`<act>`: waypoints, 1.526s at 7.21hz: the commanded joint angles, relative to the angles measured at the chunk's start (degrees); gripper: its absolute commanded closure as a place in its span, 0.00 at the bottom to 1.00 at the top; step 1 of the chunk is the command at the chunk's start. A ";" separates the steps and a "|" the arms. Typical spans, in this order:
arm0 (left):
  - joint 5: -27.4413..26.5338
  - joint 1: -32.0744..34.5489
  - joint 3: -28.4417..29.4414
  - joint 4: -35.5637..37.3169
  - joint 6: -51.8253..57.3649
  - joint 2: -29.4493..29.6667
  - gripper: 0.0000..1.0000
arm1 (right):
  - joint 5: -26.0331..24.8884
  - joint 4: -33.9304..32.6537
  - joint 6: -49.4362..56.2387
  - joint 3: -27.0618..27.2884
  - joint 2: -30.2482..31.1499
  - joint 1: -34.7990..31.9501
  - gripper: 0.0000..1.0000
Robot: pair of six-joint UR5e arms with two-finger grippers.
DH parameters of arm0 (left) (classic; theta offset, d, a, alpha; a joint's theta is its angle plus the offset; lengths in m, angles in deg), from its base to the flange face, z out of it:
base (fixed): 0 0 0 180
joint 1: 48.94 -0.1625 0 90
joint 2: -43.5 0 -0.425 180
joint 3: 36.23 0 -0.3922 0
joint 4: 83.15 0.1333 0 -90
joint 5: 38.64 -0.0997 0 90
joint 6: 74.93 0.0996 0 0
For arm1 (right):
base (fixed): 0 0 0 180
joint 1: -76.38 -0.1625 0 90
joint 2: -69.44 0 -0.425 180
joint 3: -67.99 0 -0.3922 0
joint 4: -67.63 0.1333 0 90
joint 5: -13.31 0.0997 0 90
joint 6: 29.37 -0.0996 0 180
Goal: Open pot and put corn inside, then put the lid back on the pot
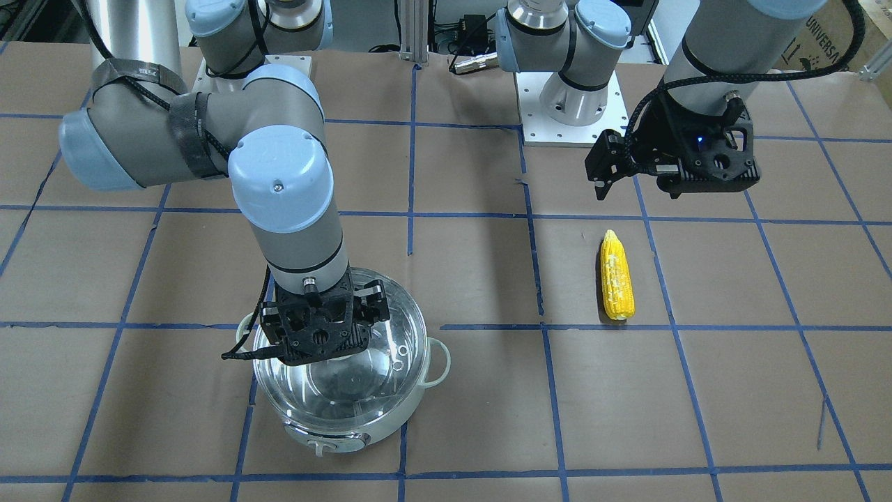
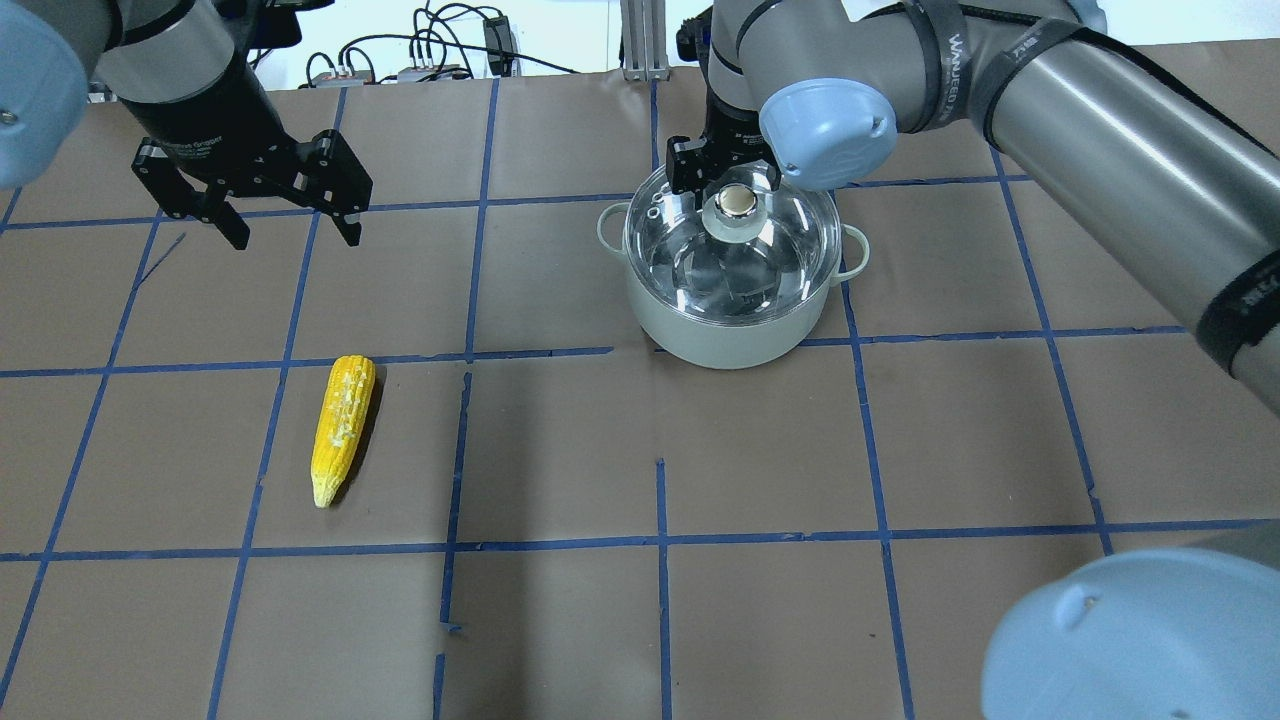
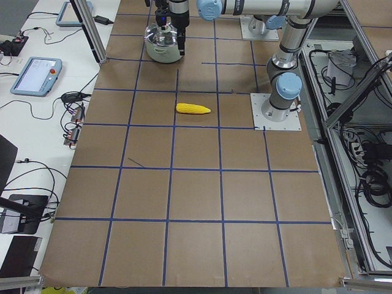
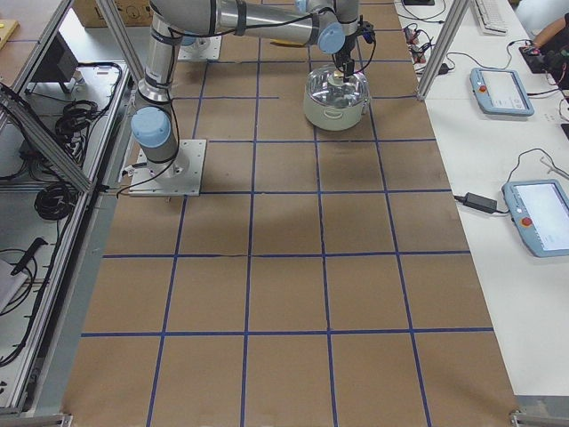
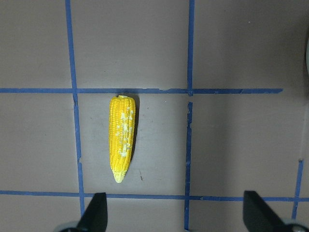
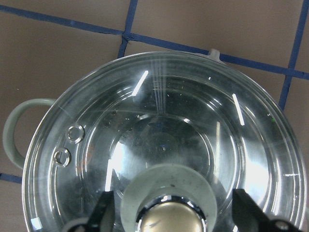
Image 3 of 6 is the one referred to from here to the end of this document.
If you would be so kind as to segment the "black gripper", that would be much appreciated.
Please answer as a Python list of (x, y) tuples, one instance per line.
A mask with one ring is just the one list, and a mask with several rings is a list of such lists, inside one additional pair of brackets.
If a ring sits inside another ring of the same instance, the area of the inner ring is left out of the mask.
[(189, 26), (189, 12), (171, 13), (171, 24), (177, 31), (177, 45), (180, 55), (185, 55), (186, 28)]

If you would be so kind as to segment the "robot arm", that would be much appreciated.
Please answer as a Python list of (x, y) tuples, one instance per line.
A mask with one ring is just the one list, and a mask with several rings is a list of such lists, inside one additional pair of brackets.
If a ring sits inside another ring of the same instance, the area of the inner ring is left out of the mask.
[(295, 68), (311, 25), (311, 19), (289, 16), (279, 48), (267, 63), (271, 94), (262, 105), (262, 114), (270, 121), (280, 123), (286, 120), (293, 101), (302, 90), (303, 82)]
[(289, 63), (302, 49), (310, 23), (332, 11), (337, 1), (197, 1), (199, 16), (207, 21), (221, 15), (263, 15), (287, 17), (287, 26), (273, 62), (278, 67)]

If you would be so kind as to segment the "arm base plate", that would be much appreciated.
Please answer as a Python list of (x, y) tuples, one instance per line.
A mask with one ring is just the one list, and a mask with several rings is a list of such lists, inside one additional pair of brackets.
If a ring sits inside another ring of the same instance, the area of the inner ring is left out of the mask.
[(266, 28), (266, 24), (262, 20), (257, 20), (252, 16), (241, 16), (241, 35), (243, 40), (260, 40), (266, 42), (277, 42), (279, 35), (277, 30)]
[(251, 107), (255, 130), (301, 131), (294, 100), (290, 108), (278, 110), (270, 104), (269, 93), (251, 93)]

